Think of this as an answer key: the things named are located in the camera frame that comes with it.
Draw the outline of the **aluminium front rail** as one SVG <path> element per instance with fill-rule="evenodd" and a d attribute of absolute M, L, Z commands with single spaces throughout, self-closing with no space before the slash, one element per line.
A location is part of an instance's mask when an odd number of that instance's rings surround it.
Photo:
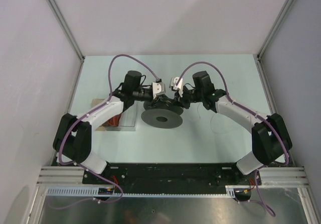
<path fill-rule="evenodd" d="M 81 186 L 84 170 L 80 167 L 42 167 L 37 186 Z M 303 167 L 266 167 L 259 170 L 262 187 L 307 188 L 309 180 Z"/>

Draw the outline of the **right aluminium frame post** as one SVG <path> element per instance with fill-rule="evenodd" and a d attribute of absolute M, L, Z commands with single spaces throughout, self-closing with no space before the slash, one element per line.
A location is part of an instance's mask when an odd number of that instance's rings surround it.
<path fill-rule="evenodd" d="M 281 25 L 285 21 L 287 15 L 289 14 L 291 8 L 293 7 L 294 3 L 296 0 L 285 0 L 280 12 L 278 13 L 268 35 L 266 36 L 262 46 L 260 47 L 258 53 L 257 53 L 257 58 L 260 59 L 264 56 L 267 48 L 269 45 L 272 43 L 273 38 L 276 36 L 278 33 Z"/>

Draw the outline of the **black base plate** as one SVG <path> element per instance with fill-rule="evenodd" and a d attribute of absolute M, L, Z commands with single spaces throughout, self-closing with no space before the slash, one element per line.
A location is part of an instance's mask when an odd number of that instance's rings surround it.
<path fill-rule="evenodd" d="M 103 185 L 116 180 L 125 194 L 223 194 L 227 185 L 261 184 L 259 173 L 243 175 L 233 163 L 113 163 L 102 178 L 85 171 L 83 184 Z"/>

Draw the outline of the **clear compartment tray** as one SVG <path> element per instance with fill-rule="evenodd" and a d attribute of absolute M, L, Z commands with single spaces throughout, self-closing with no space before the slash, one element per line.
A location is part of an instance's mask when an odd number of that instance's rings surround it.
<path fill-rule="evenodd" d="M 117 97 L 94 99 L 95 105 L 88 112 L 88 121 L 95 131 L 134 131 L 137 104 L 124 110 L 124 103 Z"/>

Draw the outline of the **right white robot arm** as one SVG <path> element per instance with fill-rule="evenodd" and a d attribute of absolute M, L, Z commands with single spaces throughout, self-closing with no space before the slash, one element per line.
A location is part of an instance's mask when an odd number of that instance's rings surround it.
<path fill-rule="evenodd" d="M 281 155 L 289 159 L 292 141 L 281 115 L 266 115 L 253 111 L 233 101 L 227 91 L 216 89 L 206 71 L 193 75 L 194 88 L 188 89 L 179 77 L 171 79 L 170 88 L 175 100 L 183 107 L 201 102 L 205 109 L 228 117 L 244 129 L 252 138 L 252 150 L 236 162 L 231 178 L 236 184 L 244 184 L 254 170 L 269 165 Z"/>

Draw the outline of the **black cable spool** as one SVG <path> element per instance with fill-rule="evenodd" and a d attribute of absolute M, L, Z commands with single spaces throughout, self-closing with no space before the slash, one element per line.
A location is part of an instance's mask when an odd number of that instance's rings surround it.
<path fill-rule="evenodd" d="M 174 129 L 183 123 L 181 117 L 183 109 L 179 106 L 168 106 L 165 103 L 152 106 L 151 102 L 145 102 L 143 107 L 141 119 L 149 126 L 159 129 Z"/>

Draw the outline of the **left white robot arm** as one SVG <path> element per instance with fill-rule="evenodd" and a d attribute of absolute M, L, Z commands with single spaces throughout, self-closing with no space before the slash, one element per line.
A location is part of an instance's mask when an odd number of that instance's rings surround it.
<path fill-rule="evenodd" d="M 74 164 L 93 171 L 93 177 L 104 184 L 110 180 L 111 172 L 107 161 L 92 150 L 93 132 L 113 117 L 122 114 L 136 101 L 152 101 L 163 95 L 165 84 L 156 79 L 150 85 L 141 84 L 142 74 L 127 72 L 124 82 L 110 96 L 88 112 L 75 116 L 62 116 L 53 148 L 58 152 L 61 165 Z"/>

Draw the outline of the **aluminium frame post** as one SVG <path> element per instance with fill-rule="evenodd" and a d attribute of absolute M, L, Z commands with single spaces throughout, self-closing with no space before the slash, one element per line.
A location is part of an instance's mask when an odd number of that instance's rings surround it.
<path fill-rule="evenodd" d="M 63 33 L 67 37 L 67 40 L 69 41 L 72 49 L 74 50 L 77 57 L 82 61 L 85 57 L 84 57 L 78 43 L 76 42 L 76 39 L 75 39 L 70 27 L 68 26 L 68 23 L 67 23 L 65 17 L 63 16 L 63 13 L 62 13 L 59 5 L 57 4 L 57 1 L 56 0 L 46 0 L 46 1 L 49 5 L 51 11 L 53 12 L 53 15 L 55 16 L 58 24 L 60 25 Z"/>
<path fill-rule="evenodd" d="M 296 0 L 285 0 L 280 12 L 278 13 L 268 35 L 266 36 L 262 46 L 260 47 L 258 53 L 257 53 L 257 58 L 260 59 L 264 56 L 267 48 L 269 45 L 272 43 L 273 38 L 276 36 L 278 33 L 281 25 L 285 21 L 287 15 L 289 14 L 291 8 L 293 7 L 294 3 Z"/>

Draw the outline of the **left aluminium frame post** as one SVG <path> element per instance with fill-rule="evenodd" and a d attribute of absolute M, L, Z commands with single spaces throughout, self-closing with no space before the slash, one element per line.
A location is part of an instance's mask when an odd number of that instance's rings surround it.
<path fill-rule="evenodd" d="M 68 23 L 67 23 L 65 17 L 63 16 L 63 13 L 62 13 L 59 5 L 57 4 L 57 1 L 56 0 L 46 0 L 46 1 L 49 5 L 51 11 L 53 12 L 53 15 L 55 16 L 58 24 L 60 25 L 63 33 L 67 37 L 67 40 L 69 41 L 72 49 L 74 50 L 77 57 L 82 61 L 85 57 L 84 57 L 78 43 L 76 42 L 76 39 L 75 39 L 70 27 L 68 26 Z"/>

